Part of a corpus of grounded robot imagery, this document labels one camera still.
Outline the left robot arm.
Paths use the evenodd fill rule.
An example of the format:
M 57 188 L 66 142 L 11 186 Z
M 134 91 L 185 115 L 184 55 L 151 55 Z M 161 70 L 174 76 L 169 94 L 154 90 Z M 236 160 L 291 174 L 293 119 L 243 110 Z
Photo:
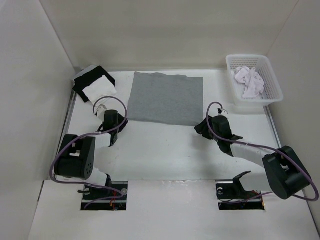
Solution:
M 95 167 L 95 153 L 112 147 L 128 122 L 117 110 L 106 110 L 97 132 L 107 133 L 85 136 L 73 142 L 53 165 L 55 179 L 88 183 L 100 199 L 108 199 L 112 195 L 112 180 L 110 175 Z

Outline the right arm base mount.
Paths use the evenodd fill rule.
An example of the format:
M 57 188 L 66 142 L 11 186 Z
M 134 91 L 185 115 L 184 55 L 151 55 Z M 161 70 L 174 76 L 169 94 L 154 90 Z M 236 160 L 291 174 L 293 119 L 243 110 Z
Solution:
M 215 182 L 218 209 L 220 211 L 244 211 L 244 210 L 265 210 L 263 198 L 257 197 L 261 191 L 245 190 L 240 179 L 251 173 L 245 171 L 232 179 L 222 179 Z

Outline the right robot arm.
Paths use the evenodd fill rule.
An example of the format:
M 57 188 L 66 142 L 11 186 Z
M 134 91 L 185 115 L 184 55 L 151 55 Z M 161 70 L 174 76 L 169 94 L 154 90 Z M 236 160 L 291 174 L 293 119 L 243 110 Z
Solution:
M 245 142 L 242 136 L 232 133 L 230 123 L 223 115 L 208 116 L 194 129 L 202 137 L 216 141 L 223 153 L 264 168 L 271 191 L 282 200 L 311 185 L 310 175 L 289 146 L 275 149 Z

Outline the grey tank top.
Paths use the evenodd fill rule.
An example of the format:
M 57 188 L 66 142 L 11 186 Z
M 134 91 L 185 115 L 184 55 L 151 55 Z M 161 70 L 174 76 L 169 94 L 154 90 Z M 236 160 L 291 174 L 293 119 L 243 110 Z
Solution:
M 131 121 L 196 126 L 203 121 L 204 78 L 135 72 L 127 106 Z

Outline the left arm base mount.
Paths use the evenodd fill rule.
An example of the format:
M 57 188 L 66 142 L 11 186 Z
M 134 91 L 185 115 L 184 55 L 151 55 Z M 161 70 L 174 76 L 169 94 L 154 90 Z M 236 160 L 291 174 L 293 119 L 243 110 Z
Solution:
M 120 194 L 114 190 L 98 189 L 91 186 L 84 186 L 83 190 L 78 190 L 82 194 L 81 211 L 126 211 L 128 187 L 127 181 L 116 181 L 111 187 L 122 191 L 124 196 L 116 198 Z

